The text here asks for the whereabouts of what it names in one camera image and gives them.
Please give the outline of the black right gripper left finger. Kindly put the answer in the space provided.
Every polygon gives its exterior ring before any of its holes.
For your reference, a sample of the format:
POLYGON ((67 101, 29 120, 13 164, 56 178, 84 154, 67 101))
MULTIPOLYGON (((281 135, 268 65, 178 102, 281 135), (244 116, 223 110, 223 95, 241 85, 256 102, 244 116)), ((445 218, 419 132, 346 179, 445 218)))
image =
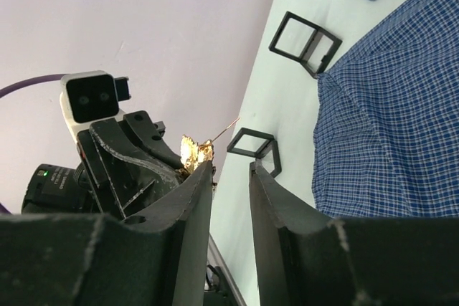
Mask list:
POLYGON ((210 162, 149 207, 1 218, 3 305, 201 305, 212 208, 210 162))

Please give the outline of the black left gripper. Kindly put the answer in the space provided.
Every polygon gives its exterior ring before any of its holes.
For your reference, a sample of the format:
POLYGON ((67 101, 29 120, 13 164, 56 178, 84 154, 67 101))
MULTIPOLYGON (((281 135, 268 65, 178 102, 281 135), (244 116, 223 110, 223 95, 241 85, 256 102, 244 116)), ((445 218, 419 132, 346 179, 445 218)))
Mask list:
POLYGON ((166 126, 139 110, 91 123, 77 134, 95 210, 126 219, 184 182, 180 157, 163 139, 166 126))

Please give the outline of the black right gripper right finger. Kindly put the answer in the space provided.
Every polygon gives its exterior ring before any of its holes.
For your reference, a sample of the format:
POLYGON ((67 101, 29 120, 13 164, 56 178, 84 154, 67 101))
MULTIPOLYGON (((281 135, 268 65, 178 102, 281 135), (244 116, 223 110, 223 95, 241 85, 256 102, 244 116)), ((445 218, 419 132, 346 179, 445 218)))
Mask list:
POLYGON ((456 305, 456 218, 332 219, 250 166, 262 305, 456 305))

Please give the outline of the gold leaf brooch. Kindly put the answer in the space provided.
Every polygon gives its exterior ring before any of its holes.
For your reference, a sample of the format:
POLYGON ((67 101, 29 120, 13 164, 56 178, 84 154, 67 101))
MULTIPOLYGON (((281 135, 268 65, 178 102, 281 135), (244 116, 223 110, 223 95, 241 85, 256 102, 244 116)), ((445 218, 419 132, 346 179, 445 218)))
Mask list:
POLYGON ((233 120, 221 133, 213 139, 198 143, 193 138, 182 135, 180 144, 180 161, 182 168, 180 171, 192 174, 201 164, 212 161, 214 158, 214 142, 234 126, 240 118, 233 120))

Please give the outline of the blue checked shirt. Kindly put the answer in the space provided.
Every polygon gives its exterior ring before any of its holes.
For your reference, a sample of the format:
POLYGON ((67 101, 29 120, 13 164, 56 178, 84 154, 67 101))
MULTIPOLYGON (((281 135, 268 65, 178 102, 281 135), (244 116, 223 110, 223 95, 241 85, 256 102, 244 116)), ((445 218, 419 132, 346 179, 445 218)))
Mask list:
POLYGON ((318 101, 320 212, 458 215, 458 0, 406 0, 319 76, 318 101))

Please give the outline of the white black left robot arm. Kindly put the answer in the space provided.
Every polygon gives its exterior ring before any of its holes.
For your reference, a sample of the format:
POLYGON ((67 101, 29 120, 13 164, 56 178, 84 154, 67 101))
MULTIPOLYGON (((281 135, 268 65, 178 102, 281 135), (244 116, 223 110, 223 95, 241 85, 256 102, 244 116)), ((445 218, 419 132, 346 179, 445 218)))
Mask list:
POLYGON ((125 220, 183 183, 181 158, 165 126, 148 113, 90 124, 77 134, 77 168, 41 164, 32 174, 22 213, 106 213, 125 220))

